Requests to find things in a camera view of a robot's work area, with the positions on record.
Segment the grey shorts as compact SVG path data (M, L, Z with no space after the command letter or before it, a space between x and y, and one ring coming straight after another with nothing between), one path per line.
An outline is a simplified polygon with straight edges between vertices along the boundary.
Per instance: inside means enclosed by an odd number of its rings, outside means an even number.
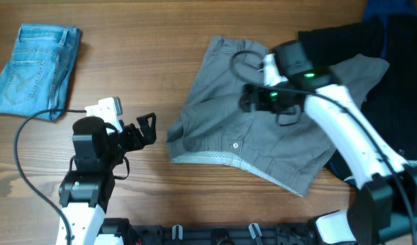
M237 167L303 196L336 148L307 116L289 125L287 116L240 109L243 83L230 71L230 61L260 82L258 65L267 52L248 39L211 39L185 105L167 132L169 157L174 163Z

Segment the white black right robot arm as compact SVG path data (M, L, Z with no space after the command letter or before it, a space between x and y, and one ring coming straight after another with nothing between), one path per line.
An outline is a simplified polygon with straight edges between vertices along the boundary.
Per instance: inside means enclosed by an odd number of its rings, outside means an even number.
M261 82L244 78L240 107L246 112L306 114L345 159L358 189L347 210L307 223L307 244L385 244L411 235L417 244L417 166L378 134L328 67L316 67L300 42L262 56Z

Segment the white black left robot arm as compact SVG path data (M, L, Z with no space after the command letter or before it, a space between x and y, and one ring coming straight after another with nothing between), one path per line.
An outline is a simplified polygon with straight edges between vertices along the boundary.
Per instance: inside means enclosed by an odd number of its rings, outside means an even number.
M73 125L75 155L59 187L58 244L139 244L126 218L106 218L118 176L117 165L129 163L127 152L154 144L156 115L140 116L138 124L122 131L100 117L89 116Z

